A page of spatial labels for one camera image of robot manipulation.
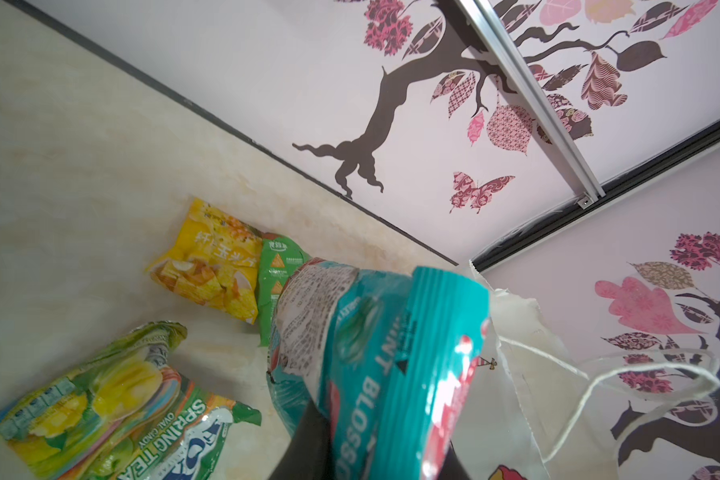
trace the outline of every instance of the plastic packaging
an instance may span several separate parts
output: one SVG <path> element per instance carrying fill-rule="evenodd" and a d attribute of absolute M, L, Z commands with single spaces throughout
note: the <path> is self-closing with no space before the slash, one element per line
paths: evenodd
<path fill-rule="evenodd" d="M 309 260 L 304 250 L 287 236 L 264 234 L 259 263 L 259 334 L 262 346 L 269 345 L 272 314 L 288 278 Z"/>
<path fill-rule="evenodd" d="M 0 439 L 43 480 L 205 480 L 233 423 L 258 410 L 167 365 L 186 338 L 149 323 L 0 412 Z"/>
<path fill-rule="evenodd" d="M 436 478 L 487 331 L 488 291 L 466 277 L 313 259 L 275 312 L 272 402 L 293 435 L 314 400 L 338 480 Z"/>
<path fill-rule="evenodd" d="M 258 230 L 195 198 L 176 244 L 148 270 L 173 293 L 254 323 L 261 253 Z"/>

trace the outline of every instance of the tree decal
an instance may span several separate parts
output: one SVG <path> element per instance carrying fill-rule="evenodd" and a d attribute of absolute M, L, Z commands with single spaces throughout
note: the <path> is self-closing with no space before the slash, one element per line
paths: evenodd
<path fill-rule="evenodd" d="M 669 254 L 679 265 L 666 262 L 633 264 L 645 281 L 656 286 L 653 290 L 633 277 L 624 279 L 621 286 L 605 281 L 595 284 L 597 295 L 613 299 L 608 311 L 620 317 L 619 323 L 639 330 L 604 339 L 629 352 L 624 356 L 627 365 L 653 361 L 650 356 L 640 353 L 641 350 L 678 348 L 675 339 L 682 335 L 694 335 L 699 339 L 699 348 L 708 348 L 709 341 L 713 341 L 708 338 L 711 335 L 678 320 L 672 310 L 673 302 L 680 307 L 685 318 L 695 325 L 716 324 L 717 332 L 714 337 L 720 342 L 720 300 L 715 300 L 694 287 L 691 272 L 688 270 L 716 267 L 720 269 L 720 235 L 710 232 L 704 235 L 682 234 Z M 672 297 L 666 292 L 688 289 L 695 289 L 696 292 L 677 293 Z M 688 305 L 687 299 L 695 301 L 696 306 Z M 686 359 L 684 354 L 665 354 L 664 357 L 670 362 L 688 361 L 698 364 L 701 361 L 700 355 L 694 355 L 690 359 Z M 695 375 L 679 367 L 671 372 L 664 369 L 625 372 L 619 374 L 619 377 L 629 388 L 639 392 L 666 393 L 672 392 L 674 382 L 688 382 L 695 378 Z M 614 438 L 618 438 L 633 420 L 642 415 L 642 412 L 633 410 L 630 404 L 611 429 Z M 720 389 L 708 397 L 682 402 L 666 416 L 639 426 L 621 445 L 619 464 L 624 463 L 635 450 L 649 452 L 657 438 L 663 438 L 699 456 L 712 458 L 720 464 Z M 720 478 L 715 476 L 720 475 L 720 466 L 707 466 L 693 475 L 691 479 Z"/>
<path fill-rule="evenodd" d="M 339 1 L 351 4 L 363 0 Z M 531 122 L 535 120 L 532 120 L 528 112 L 519 105 L 497 105 L 495 110 L 498 110 L 499 114 L 496 115 L 495 111 L 487 115 L 490 113 L 489 108 L 482 101 L 486 78 L 496 77 L 500 89 L 506 94 L 517 92 L 507 85 L 506 76 L 498 65 L 462 55 L 468 48 L 483 52 L 485 46 L 472 27 L 467 24 L 464 15 L 454 2 L 434 2 L 432 6 L 438 14 L 428 19 L 429 22 L 412 36 L 415 25 L 412 23 L 411 15 L 405 13 L 408 7 L 417 1 L 412 0 L 407 6 L 399 0 L 371 0 L 368 3 L 365 17 L 369 20 L 369 24 L 363 42 L 370 48 L 383 52 L 384 56 L 395 56 L 402 52 L 400 58 L 405 59 L 406 62 L 391 72 L 386 72 L 382 68 L 376 108 L 368 120 L 365 131 L 354 139 L 336 145 L 292 144 L 294 148 L 309 151 L 317 157 L 333 157 L 339 160 L 341 165 L 336 170 L 336 183 L 344 189 L 347 198 L 352 198 L 352 190 L 347 186 L 347 176 L 355 171 L 369 185 L 378 187 L 382 193 L 384 192 L 384 184 L 376 178 L 374 152 L 386 141 L 394 121 L 394 112 L 408 100 L 408 86 L 412 83 L 437 79 L 432 101 L 449 96 L 449 117 L 472 98 L 474 106 L 472 119 L 482 115 L 480 118 L 495 120 L 487 122 L 484 128 L 488 129 L 487 136 L 498 148 L 524 153 L 524 146 L 528 144 L 527 139 L 530 139 L 532 131 L 535 131 L 541 140 L 549 143 L 546 133 L 538 124 L 536 128 L 531 127 Z M 577 140 L 593 134 L 590 117 L 584 111 L 586 107 L 593 110 L 603 106 L 617 107 L 627 100 L 626 94 L 618 93 L 622 87 L 621 72 L 633 72 L 664 58 L 658 43 L 638 37 L 652 35 L 656 32 L 654 28 L 674 17 L 677 17 L 677 20 L 670 30 L 661 38 L 658 34 L 654 34 L 653 38 L 663 40 L 687 32 L 708 15 L 717 2 L 718 0 L 701 0 L 686 6 L 662 2 L 659 5 L 638 8 L 633 0 L 540 0 L 529 4 L 518 4 L 518 0 L 501 0 L 494 6 L 494 10 L 508 32 L 521 32 L 513 34 L 517 47 L 529 39 L 548 44 L 563 31 L 575 31 L 579 26 L 567 22 L 574 20 L 574 17 L 579 19 L 579 24 L 589 21 L 607 25 L 627 15 L 638 16 L 629 31 L 608 32 L 600 42 L 597 42 L 597 39 L 594 39 L 595 43 L 584 39 L 558 42 L 538 53 L 524 57 L 536 79 L 544 82 L 542 88 L 546 91 L 555 91 L 569 82 L 576 81 L 579 73 L 588 67 L 581 89 L 581 99 L 585 102 L 576 106 L 561 95 L 554 95 L 557 101 L 562 98 L 568 104 L 567 108 L 556 108 L 557 115 L 571 137 Z M 540 12 L 538 20 L 544 26 L 532 26 L 523 31 L 520 26 L 537 9 Z M 545 27 L 555 28 L 547 32 Z M 620 35 L 634 37 L 640 41 L 623 52 L 617 52 L 609 46 L 609 43 Z M 591 52 L 591 63 L 571 65 L 554 75 L 548 74 L 540 62 L 557 52 L 569 49 Z M 425 101 L 425 99 L 412 98 L 411 101 Z M 467 138 L 472 143 L 480 139 L 476 127 L 481 123 L 482 120 L 476 120 L 460 126 L 467 131 Z"/>

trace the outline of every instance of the black trim strip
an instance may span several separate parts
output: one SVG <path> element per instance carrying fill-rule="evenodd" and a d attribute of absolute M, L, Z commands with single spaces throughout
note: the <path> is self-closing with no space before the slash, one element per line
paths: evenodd
<path fill-rule="evenodd" d="M 527 232 L 507 238 L 501 245 L 478 256 L 478 258 L 473 261 L 474 267 L 478 269 L 478 272 L 482 272 L 490 266 L 498 264 L 505 258 L 516 254 L 524 248 L 528 248 L 528 246 L 535 244 L 547 235 L 558 231 L 582 216 L 591 214 L 601 206 L 624 195 L 638 185 L 681 164 L 718 142 L 720 142 L 720 121 L 701 130 L 698 134 L 675 145 L 652 160 L 645 162 L 643 165 L 603 185 L 606 196 L 599 199 L 586 210 L 583 210 L 577 204 L 573 204 L 561 211 L 551 214 L 547 218 L 542 219 L 538 224 L 532 226 Z"/>
<path fill-rule="evenodd" d="M 115 67 L 118 67 L 123 72 L 126 72 L 131 77 L 134 77 L 139 82 L 142 82 L 148 87 L 153 88 L 154 90 L 159 91 L 166 97 L 170 98 L 171 100 L 177 102 L 178 104 L 182 105 L 183 107 L 188 108 L 189 110 L 192 110 L 192 112 L 198 114 L 205 120 L 208 120 L 218 128 L 224 130 L 225 132 L 234 135 L 235 137 L 238 137 L 240 140 L 246 142 L 248 145 L 258 149 L 259 151 L 269 155 L 269 157 L 274 158 L 281 164 L 285 165 L 286 167 L 290 168 L 291 170 L 297 172 L 299 175 L 301 175 L 304 178 L 307 178 L 309 181 L 319 185 L 320 187 L 325 188 L 327 191 L 331 192 L 333 195 L 335 195 L 338 198 L 341 198 L 351 206 L 354 206 L 367 216 L 370 216 L 380 222 L 382 222 L 384 225 L 388 226 L 389 228 L 393 229 L 394 231 L 398 232 L 400 235 L 405 236 L 409 240 L 412 240 L 413 242 L 421 245 L 425 249 L 429 250 L 433 254 L 440 256 L 443 260 L 446 260 L 447 262 L 450 262 L 451 264 L 458 265 L 456 262 L 448 258 L 446 255 L 441 254 L 434 248 L 430 247 L 429 245 L 425 244 L 424 242 L 414 238 L 412 235 L 408 234 L 407 232 L 401 230 L 400 228 L 396 227 L 393 224 L 390 224 L 380 216 L 377 216 L 373 212 L 365 209 L 363 206 L 360 206 L 350 200 L 349 198 L 345 197 L 344 195 L 341 195 L 339 192 L 335 191 L 333 188 L 327 186 L 320 180 L 317 180 L 316 178 L 312 177 L 311 175 L 307 174 L 306 172 L 301 171 L 300 169 L 294 167 L 293 165 L 286 162 L 284 159 L 281 159 L 268 149 L 264 148 L 257 142 L 255 142 L 252 138 L 245 135 L 240 130 L 237 130 L 233 126 L 225 123 L 223 120 L 209 112 L 208 110 L 205 110 L 201 106 L 195 104 L 191 100 L 189 100 L 186 97 L 183 97 L 181 94 L 179 94 L 177 91 L 174 91 L 173 89 L 169 88 L 168 86 L 162 84 L 161 82 L 158 82 L 148 74 L 142 72 L 132 64 L 126 62 L 122 58 L 118 57 L 117 55 L 113 54 L 112 52 L 106 50 L 104 47 L 98 45 L 97 43 L 93 42 L 92 40 L 88 39 L 87 37 L 83 36 L 82 34 L 77 33 L 72 28 L 67 27 L 67 25 L 59 22 L 55 18 L 51 17 L 47 13 L 43 12 L 42 10 L 39 10 L 37 7 L 30 5 L 25 0 L 4 0 L 6 3 L 15 6 L 22 12 L 28 14 L 35 20 L 38 20 L 40 23 L 45 24 L 46 26 L 52 28 L 56 32 L 62 34 L 72 42 L 75 42 L 79 46 L 85 48 L 88 52 L 91 52 L 92 54 L 96 55 L 97 57 L 101 58 L 102 60 L 114 65 Z"/>

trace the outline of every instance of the beige leaf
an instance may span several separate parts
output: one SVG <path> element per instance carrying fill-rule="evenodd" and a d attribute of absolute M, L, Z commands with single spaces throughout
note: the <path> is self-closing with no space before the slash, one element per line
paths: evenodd
<path fill-rule="evenodd" d="M 691 274 L 681 266 L 667 262 L 645 262 L 631 265 L 644 279 L 661 288 L 681 290 L 694 287 Z"/>

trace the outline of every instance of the yellow snack bag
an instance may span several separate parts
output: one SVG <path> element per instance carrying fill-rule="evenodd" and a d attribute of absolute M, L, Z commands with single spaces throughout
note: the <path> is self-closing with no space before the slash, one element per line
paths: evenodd
<path fill-rule="evenodd" d="M 258 230 L 195 198 L 176 244 L 148 271 L 173 293 L 254 323 L 261 253 Z"/>

